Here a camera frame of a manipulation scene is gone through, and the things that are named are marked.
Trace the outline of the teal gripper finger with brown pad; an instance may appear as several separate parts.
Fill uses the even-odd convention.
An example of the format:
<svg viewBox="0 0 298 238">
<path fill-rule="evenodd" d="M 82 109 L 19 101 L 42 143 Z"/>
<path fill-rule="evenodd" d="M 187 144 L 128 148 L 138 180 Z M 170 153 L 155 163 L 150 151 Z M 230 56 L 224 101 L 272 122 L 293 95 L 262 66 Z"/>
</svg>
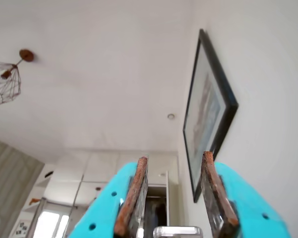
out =
<svg viewBox="0 0 298 238">
<path fill-rule="evenodd" d="M 135 238 L 148 191 L 148 158 L 124 165 L 70 233 L 71 238 Z"/>
<path fill-rule="evenodd" d="M 201 191 L 215 238 L 289 238 L 286 223 L 236 171 L 205 151 Z"/>
</svg>

